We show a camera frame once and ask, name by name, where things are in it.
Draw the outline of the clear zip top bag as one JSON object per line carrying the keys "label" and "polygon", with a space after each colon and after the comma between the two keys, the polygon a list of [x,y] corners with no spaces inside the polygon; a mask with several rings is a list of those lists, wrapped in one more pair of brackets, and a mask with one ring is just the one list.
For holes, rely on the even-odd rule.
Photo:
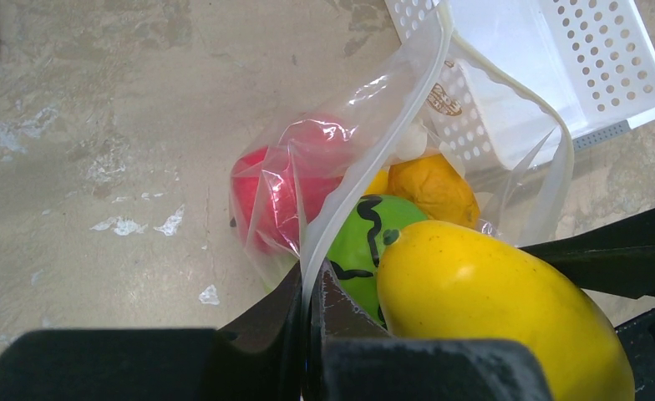
{"label": "clear zip top bag", "polygon": [[[354,132],[350,143],[354,151],[341,183],[327,195],[317,216],[312,221],[300,221],[299,250],[262,253],[243,244],[232,226],[267,291],[276,288],[295,266],[301,275],[314,281],[330,241],[377,172],[427,155],[442,155],[461,177],[470,180],[475,192],[485,194],[477,226],[485,226],[517,246],[547,241],[553,235],[571,182],[571,132],[541,96],[495,66],[460,36],[454,26],[451,3],[390,2],[402,40],[399,49],[367,78],[306,112],[330,114],[351,125]],[[469,172],[460,159],[441,147],[433,125],[425,118],[424,106],[451,47],[456,47],[467,62],[491,81],[510,88],[556,122],[561,137],[550,162],[535,165],[534,154],[529,153],[511,170],[497,167]],[[271,129],[306,113],[285,115],[270,124],[238,159],[263,146],[261,137]]]}

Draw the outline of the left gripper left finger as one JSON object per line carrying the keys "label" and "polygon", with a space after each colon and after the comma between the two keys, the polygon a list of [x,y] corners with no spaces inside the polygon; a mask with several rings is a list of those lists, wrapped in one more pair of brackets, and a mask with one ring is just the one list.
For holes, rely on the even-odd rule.
{"label": "left gripper left finger", "polygon": [[221,328],[45,329],[0,356],[0,400],[297,400],[302,278]]}

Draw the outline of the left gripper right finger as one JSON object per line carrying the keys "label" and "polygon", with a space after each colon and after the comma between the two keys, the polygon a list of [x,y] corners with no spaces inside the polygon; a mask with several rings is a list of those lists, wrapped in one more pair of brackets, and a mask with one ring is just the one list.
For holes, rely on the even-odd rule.
{"label": "left gripper right finger", "polygon": [[389,335],[322,264],[311,299],[310,400],[550,400],[539,361],[501,338],[414,340]]}

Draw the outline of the yellow mango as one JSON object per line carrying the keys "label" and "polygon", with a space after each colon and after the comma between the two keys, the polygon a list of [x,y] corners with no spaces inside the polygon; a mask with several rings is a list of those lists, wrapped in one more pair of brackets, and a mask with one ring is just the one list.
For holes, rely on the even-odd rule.
{"label": "yellow mango", "polygon": [[556,400],[632,400],[632,368],[601,308],[557,269],[445,221],[383,234],[377,293],[402,338],[503,338],[527,346]]}

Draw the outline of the red apple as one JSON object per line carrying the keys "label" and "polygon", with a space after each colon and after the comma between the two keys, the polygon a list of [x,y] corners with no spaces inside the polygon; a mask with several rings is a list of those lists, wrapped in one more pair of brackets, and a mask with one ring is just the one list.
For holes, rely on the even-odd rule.
{"label": "red apple", "polygon": [[306,113],[261,137],[264,145],[231,170],[231,226],[262,253],[297,252],[300,221],[312,221],[352,161],[354,128],[325,113]]}

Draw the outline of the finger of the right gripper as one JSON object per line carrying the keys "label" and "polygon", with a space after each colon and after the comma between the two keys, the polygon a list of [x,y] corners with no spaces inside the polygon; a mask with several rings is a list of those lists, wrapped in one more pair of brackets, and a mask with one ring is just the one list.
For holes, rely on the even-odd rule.
{"label": "finger of the right gripper", "polygon": [[521,250],[546,261],[581,288],[631,299],[655,297],[655,207]]}

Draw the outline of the orange mango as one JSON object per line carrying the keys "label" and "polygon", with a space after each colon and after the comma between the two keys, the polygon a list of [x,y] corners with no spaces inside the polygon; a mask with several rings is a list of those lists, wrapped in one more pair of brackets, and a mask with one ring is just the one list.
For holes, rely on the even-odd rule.
{"label": "orange mango", "polygon": [[433,220],[474,229],[480,218],[475,193],[442,155],[392,165],[388,193],[411,201]]}

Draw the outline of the yellow pear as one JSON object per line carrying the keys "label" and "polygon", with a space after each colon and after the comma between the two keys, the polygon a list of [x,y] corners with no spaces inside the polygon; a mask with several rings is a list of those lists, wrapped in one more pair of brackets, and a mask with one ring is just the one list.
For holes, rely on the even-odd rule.
{"label": "yellow pear", "polygon": [[363,194],[385,195],[387,193],[388,193],[388,171],[379,170]]}

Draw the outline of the green watermelon toy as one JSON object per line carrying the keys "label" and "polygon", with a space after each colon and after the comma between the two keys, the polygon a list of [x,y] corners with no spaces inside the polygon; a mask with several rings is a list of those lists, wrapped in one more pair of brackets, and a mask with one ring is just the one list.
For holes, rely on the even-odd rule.
{"label": "green watermelon toy", "polygon": [[414,203],[394,195],[364,195],[333,240],[327,259],[343,290],[382,327],[376,272],[383,255],[383,233],[401,230],[428,217]]}

